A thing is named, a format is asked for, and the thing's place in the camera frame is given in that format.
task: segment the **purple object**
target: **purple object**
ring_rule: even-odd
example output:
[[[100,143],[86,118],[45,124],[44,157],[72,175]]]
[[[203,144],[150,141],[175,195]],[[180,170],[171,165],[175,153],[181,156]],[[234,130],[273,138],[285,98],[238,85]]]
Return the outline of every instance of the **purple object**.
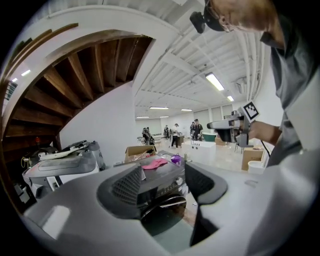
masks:
[[[178,154],[171,156],[171,162],[174,164],[179,164],[181,162],[181,156]]]

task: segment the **red object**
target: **red object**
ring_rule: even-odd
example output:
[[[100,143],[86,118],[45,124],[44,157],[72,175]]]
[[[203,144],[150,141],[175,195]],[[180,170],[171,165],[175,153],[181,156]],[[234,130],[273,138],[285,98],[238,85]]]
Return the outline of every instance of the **red object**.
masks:
[[[166,159],[159,158],[159,159],[153,160],[149,165],[142,166],[142,168],[145,170],[151,170],[151,169],[158,168],[160,165],[163,165],[166,163],[168,163],[168,161]]]

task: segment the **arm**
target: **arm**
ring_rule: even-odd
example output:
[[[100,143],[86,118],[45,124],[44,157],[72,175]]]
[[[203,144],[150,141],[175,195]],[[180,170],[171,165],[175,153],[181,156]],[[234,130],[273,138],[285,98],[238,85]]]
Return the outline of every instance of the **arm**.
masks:
[[[279,130],[278,126],[273,126],[265,122],[254,121],[251,124],[249,140],[256,138],[275,146],[281,133],[282,131]]]

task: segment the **white table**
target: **white table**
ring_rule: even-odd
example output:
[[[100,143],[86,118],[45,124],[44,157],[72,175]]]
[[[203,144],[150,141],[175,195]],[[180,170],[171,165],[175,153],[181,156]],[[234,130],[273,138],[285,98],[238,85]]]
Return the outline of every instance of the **white table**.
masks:
[[[216,143],[207,141],[188,141],[181,144],[183,155],[187,153],[188,160],[212,166],[216,158]]]

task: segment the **spiral staircase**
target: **spiral staircase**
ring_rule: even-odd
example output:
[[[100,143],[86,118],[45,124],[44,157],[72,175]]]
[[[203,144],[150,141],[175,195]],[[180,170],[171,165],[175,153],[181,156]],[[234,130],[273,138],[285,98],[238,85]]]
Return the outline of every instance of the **spiral staircase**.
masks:
[[[103,31],[80,38],[76,47],[44,67],[15,104],[2,133],[8,179],[21,179],[22,157],[51,143],[60,148],[59,132],[89,104],[132,81],[151,41],[125,31]]]

